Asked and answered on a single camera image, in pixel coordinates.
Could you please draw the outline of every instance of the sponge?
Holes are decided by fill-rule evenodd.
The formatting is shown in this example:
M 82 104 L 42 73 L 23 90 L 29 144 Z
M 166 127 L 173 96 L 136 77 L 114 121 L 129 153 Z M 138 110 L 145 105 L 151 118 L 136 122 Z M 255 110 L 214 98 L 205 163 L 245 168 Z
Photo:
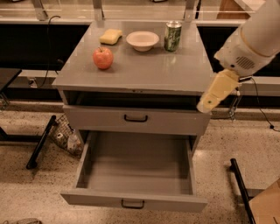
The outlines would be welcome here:
M 102 44 L 114 45 L 122 35 L 123 33 L 121 30 L 108 29 L 99 37 L 99 41 Z

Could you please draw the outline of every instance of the open drawer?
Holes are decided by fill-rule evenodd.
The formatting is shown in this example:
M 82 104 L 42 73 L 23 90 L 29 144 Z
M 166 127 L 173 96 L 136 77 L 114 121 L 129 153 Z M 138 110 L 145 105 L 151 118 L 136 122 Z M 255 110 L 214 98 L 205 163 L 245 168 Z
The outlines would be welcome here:
M 74 189 L 63 191 L 71 205 L 200 212 L 195 196 L 187 136 L 91 132 Z

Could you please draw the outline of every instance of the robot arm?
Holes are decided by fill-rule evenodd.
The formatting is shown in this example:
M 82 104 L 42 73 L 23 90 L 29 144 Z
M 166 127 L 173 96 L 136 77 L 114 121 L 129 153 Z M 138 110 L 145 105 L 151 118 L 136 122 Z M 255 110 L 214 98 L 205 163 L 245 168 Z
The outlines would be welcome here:
M 280 52 L 280 0 L 267 0 L 259 11 L 227 39 L 214 57 L 225 68 L 217 73 L 197 109 L 208 113 Z

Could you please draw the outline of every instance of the black table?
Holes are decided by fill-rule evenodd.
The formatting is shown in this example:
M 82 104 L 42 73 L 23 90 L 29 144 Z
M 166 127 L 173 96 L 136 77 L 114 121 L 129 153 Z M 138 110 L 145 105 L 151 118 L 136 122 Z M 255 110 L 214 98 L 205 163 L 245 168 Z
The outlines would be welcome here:
M 0 96 L 3 98 L 3 101 L 8 104 L 8 99 L 6 99 L 4 90 L 18 77 L 21 73 L 21 69 L 17 68 L 0 68 Z M 47 138 L 48 133 L 50 132 L 52 126 L 55 122 L 56 116 L 52 115 L 49 123 L 45 127 L 45 131 L 42 136 L 27 136 L 27 135 L 8 135 L 0 127 L 0 141 L 5 142 L 38 142 L 34 152 L 31 155 L 31 158 L 26 166 L 27 169 L 33 169 L 37 167 L 36 159 L 42 149 L 42 146 Z

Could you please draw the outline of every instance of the drawer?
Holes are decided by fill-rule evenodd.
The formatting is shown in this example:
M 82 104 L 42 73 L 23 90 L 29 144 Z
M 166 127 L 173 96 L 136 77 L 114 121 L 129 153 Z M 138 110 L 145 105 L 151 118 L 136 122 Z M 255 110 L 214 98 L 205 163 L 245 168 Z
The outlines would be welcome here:
M 195 110 L 64 106 L 77 130 L 203 135 L 210 115 Z
M 187 136 L 90 132 L 71 205 L 200 212 Z

